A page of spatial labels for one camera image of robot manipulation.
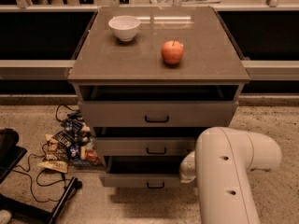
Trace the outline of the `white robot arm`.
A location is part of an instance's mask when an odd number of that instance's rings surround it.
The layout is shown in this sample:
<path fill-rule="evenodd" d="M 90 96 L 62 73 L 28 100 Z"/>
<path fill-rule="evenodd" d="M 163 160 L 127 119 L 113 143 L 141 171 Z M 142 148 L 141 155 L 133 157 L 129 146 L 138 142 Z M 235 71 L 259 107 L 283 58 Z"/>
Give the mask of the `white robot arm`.
<path fill-rule="evenodd" d="M 180 181 L 196 182 L 201 224 L 260 224 L 248 173 L 266 173 L 282 161 L 271 137 L 214 127 L 198 137 L 179 166 Z"/>

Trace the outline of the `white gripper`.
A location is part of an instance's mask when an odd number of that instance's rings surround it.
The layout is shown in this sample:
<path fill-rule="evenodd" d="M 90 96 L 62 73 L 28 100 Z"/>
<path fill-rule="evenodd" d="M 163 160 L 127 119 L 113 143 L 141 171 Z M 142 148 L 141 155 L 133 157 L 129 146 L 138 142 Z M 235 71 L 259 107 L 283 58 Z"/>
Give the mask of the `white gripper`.
<path fill-rule="evenodd" d="M 191 183 L 196 178 L 195 152 L 190 152 L 179 166 L 179 178 L 181 183 Z"/>

